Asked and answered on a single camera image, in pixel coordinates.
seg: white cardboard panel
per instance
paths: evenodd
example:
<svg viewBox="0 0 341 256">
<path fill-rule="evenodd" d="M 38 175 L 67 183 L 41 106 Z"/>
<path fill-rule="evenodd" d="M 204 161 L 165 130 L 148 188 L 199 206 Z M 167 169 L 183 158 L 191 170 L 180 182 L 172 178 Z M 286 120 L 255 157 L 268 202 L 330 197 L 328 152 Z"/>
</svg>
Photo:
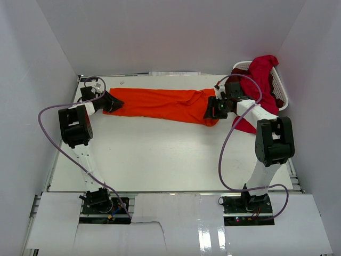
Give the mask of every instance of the white cardboard panel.
<svg viewBox="0 0 341 256">
<path fill-rule="evenodd" d="M 285 195 L 270 195 L 274 212 Z M 274 226 L 225 227 L 232 255 L 312 256 L 332 253 L 318 208 L 312 195 L 290 195 Z"/>
<path fill-rule="evenodd" d="M 136 200 L 140 205 L 135 208 L 136 215 L 153 217 L 148 221 L 161 221 L 164 230 L 157 222 L 130 225 L 79 224 L 73 250 L 63 251 L 62 255 L 220 255 L 219 251 L 212 250 L 211 254 L 209 251 L 207 254 L 200 251 L 199 229 L 192 234 L 195 230 L 188 228 L 191 223 L 198 223 L 198 204 L 193 204 L 194 194 L 173 196 L 173 199 L 166 198 L 163 194 L 142 197 L 139 198 L 141 200 Z M 285 195 L 270 195 L 270 198 L 274 211 L 279 211 Z M 208 214 L 201 218 L 208 221 L 204 224 L 209 226 L 217 221 L 222 222 L 223 212 L 216 210 L 216 207 L 221 207 L 216 205 L 216 200 L 212 200 L 212 196 L 201 196 L 201 199 L 201 210 Z M 220 240 L 223 239 L 214 236 L 218 234 L 215 230 L 210 228 L 209 231 L 210 239 L 206 239 L 204 244 L 210 241 L 211 246 L 221 246 L 223 243 Z M 229 253 L 225 255 L 312 256 L 331 253 L 314 198 L 307 194 L 291 195 L 286 210 L 276 218 L 275 226 L 226 227 L 225 234 L 226 249 Z M 60 249 L 46 248 L 39 251 L 39 256 L 61 255 Z"/>
<path fill-rule="evenodd" d="M 43 193 L 27 242 L 29 249 L 69 252 L 74 244 L 80 193 Z"/>
</svg>

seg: red cloth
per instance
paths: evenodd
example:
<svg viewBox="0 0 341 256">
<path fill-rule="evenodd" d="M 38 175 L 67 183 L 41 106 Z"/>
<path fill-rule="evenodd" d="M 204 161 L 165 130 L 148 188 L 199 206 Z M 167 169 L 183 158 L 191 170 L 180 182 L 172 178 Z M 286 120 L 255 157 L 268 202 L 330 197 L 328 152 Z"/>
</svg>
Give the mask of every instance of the red cloth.
<svg viewBox="0 0 341 256">
<path fill-rule="evenodd" d="M 267 110 L 268 112 L 277 115 L 278 107 L 276 105 L 276 99 L 273 94 L 273 86 L 272 76 L 270 75 L 270 71 L 273 66 L 278 65 L 278 60 L 275 56 L 266 55 L 257 57 L 250 64 L 248 70 L 241 70 L 238 68 L 233 69 L 232 74 L 243 74 L 250 78 L 252 78 L 261 88 L 263 97 L 260 101 L 261 106 Z M 255 84 L 247 78 L 233 76 L 229 77 L 226 83 L 239 81 L 240 85 L 245 93 L 245 95 L 251 96 L 254 100 L 259 99 L 259 91 Z M 241 120 L 236 127 L 237 130 L 248 132 L 248 133 L 256 133 L 256 129 L 245 119 Z"/>
<path fill-rule="evenodd" d="M 122 108 L 105 114 L 115 116 L 146 116 L 180 122 L 215 125 L 218 120 L 204 119 L 208 97 L 214 89 L 154 90 L 111 88 L 110 94 L 124 102 Z"/>
</svg>

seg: purple cable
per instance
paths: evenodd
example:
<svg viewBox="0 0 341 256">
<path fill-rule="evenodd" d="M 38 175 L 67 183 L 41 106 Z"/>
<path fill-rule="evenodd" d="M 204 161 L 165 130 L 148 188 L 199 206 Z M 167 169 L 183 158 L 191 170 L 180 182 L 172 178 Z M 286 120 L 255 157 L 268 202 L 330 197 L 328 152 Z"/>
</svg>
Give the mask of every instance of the purple cable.
<svg viewBox="0 0 341 256">
<path fill-rule="evenodd" d="M 67 107 L 67 106 L 73 106 L 73 105 L 78 105 L 78 104 L 83 104 L 83 103 L 86 103 L 86 102 L 91 102 L 91 101 L 94 101 L 94 100 L 97 100 L 101 97 L 104 96 L 105 94 L 105 91 L 107 89 L 107 85 L 105 84 L 105 81 L 101 78 L 101 77 L 97 77 L 97 76 L 91 76 L 91 77 L 88 77 L 87 79 L 84 80 L 84 86 L 86 86 L 86 82 L 88 81 L 91 81 L 92 79 L 99 79 L 103 82 L 104 84 L 104 90 L 103 90 L 103 93 L 95 98 L 95 99 L 91 99 L 91 100 L 86 100 L 86 101 L 83 101 L 83 102 L 77 102 L 77 103 L 67 103 L 67 104 L 60 104 L 60 105 L 54 105 L 54 106 L 49 106 L 47 108 L 44 108 L 42 109 L 39 114 L 38 114 L 38 123 L 40 125 L 40 128 L 42 129 L 43 133 L 45 134 L 45 136 L 47 137 L 47 139 L 49 140 L 49 142 L 60 152 L 62 153 L 63 155 L 65 155 L 68 159 L 70 159 L 74 164 L 76 164 L 79 168 L 81 168 L 86 174 L 88 174 L 94 181 L 96 181 L 98 184 L 100 184 L 101 186 L 103 186 L 104 188 L 108 188 L 110 189 L 112 192 L 115 193 L 115 195 L 117 196 L 118 200 L 120 201 L 123 209 L 125 210 L 125 212 L 127 213 L 127 215 L 129 216 L 129 218 L 131 219 L 132 217 L 130 216 L 125 204 L 123 203 L 122 199 L 120 198 L 120 196 L 118 195 L 118 193 L 110 186 L 106 185 L 105 183 L 102 183 L 101 181 L 99 181 L 98 179 L 96 179 L 91 173 L 89 173 L 89 171 L 87 169 L 85 169 L 81 164 L 79 164 L 77 161 L 75 161 L 71 156 L 69 156 L 64 150 L 62 150 L 53 140 L 52 138 L 49 136 L 49 134 L 47 133 L 47 131 L 45 130 L 44 126 L 43 126 L 43 123 L 42 123 L 42 113 L 51 109 L 51 108 L 59 108 L 59 107 Z"/>
<path fill-rule="evenodd" d="M 246 116 L 246 114 L 256 105 L 258 104 L 262 97 L 263 97 L 263 94 L 262 94 L 262 91 L 261 91 L 261 88 L 259 88 L 258 84 L 256 83 L 256 81 L 254 81 L 252 78 L 248 77 L 248 76 L 245 76 L 245 75 L 240 75 L 240 74 L 231 74 L 231 75 L 228 75 L 228 76 L 225 76 L 223 77 L 222 79 L 220 79 L 220 81 L 217 83 L 218 85 L 224 81 L 226 78 L 228 77 L 231 77 L 231 76 L 241 76 L 241 77 L 245 77 L 247 79 L 249 79 L 250 81 L 252 81 L 255 86 L 257 87 L 258 91 L 259 91 L 259 99 L 251 106 L 249 107 L 238 119 L 237 121 L 234 123 L 234 125 L 231 127 L 228 135 L 226 136 L 226 139 L 223 143 L 223 146 L 222 146 L 222 149 L 220 151 L 220 155 L 219 155 L 219 163 L 218 163 L 218 173 L 219 173 L 219 179 L 220 179 L 220 182 L 223 184 L 223 186 L 225 188 L 227 188 L 228 190 L 232 191 L 232 192 L 236 192 L 236 193 L 241 193 L 241 192 L 248 192 L 248 191 L 252 191 L 252 190 L 258 190 L 258 189 L 264 189 L 266 187 L 256 187 L 256 188 L 248 188 L 248 189 L 234 189 L 234 188 L 231 188 L 229 187 L 223 180 L 223 177 L 222 177 L 222 160 L 223 160 L 223 154 L 224 154 L 224 150 L 225 150 L 225 147 L 226 147 L 226 144 L 233 132 L 233 130 L 236 128 L 236 126 L 239 124 L 239 122 Z M 262 220 L 272 220 L 274 218 L 276 218 L 278 215 L 280 215 L 284 209 L 287 207 L 287 204 L 288 204 L 288 201 L 289 201 L 289 191 L 288 191 L 288 188 L 286 186 L 284 186 L 283 184 L 274 184 L 274 185 L 271 185 L 271 186 L 268 186 L 268 188 L 274 188 L 274 187 L 282 187 L 284 188 L 284 190 L 286 191 L 286 194 L 287 194 L 287 197 L 286 197 L 286 201 L 284 203 L 284 206 L 283 208 L 277 213 L 275 214 L 274 216 L 270 217 L 270 218 L 267 218 L 267 219 L 262 219 Z"/>
</svg>

